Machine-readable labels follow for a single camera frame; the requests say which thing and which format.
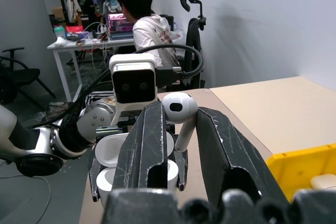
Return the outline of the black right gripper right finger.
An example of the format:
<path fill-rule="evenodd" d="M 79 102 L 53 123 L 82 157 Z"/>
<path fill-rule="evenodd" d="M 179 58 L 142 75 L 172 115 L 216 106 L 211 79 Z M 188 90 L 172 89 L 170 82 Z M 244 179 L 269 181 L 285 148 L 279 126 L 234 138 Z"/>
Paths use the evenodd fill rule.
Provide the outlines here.
<path fill-rule="evenodd" d="M 200 107 L 196 132 L 203 181 L 210 203 L 218 206 L 229 189 L 244 191 L 256 203 L 288 203 L 259 151 L 217 110 Z"/>

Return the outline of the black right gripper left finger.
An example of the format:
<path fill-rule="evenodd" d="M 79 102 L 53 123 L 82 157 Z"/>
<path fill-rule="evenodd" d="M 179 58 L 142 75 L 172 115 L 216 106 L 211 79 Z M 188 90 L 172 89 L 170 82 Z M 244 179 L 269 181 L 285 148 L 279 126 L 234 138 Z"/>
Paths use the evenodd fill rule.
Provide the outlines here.
<path fill-rule="evenodd" d="M 167 188 L 166 119 L 160 101 L 147 105 L 121 146 L 113 189 Z"/>

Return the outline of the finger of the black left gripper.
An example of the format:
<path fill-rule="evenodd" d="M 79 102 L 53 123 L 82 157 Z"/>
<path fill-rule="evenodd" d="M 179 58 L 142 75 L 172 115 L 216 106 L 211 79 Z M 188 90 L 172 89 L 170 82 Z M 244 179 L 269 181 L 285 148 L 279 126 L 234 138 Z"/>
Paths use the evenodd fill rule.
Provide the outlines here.
<path fill-rule="evenodd" d="M 97 177 L 101 171 L 101 164 L 96 158 L 95 148 L 92 149 L 91 154 L 88 159 L 88 177 L 90 181 L 90 191 L 93 202 L 98 202 L 100 199 Z"/>
<path fill-rule="evenodd" d="M 188 172 L 188 151 L 179 152 L 174 151 L 174 161 L 178 166 L 178 179 L 177 188 L 179 191 L 184 191 L 187 184 L 187 172 Z"/>

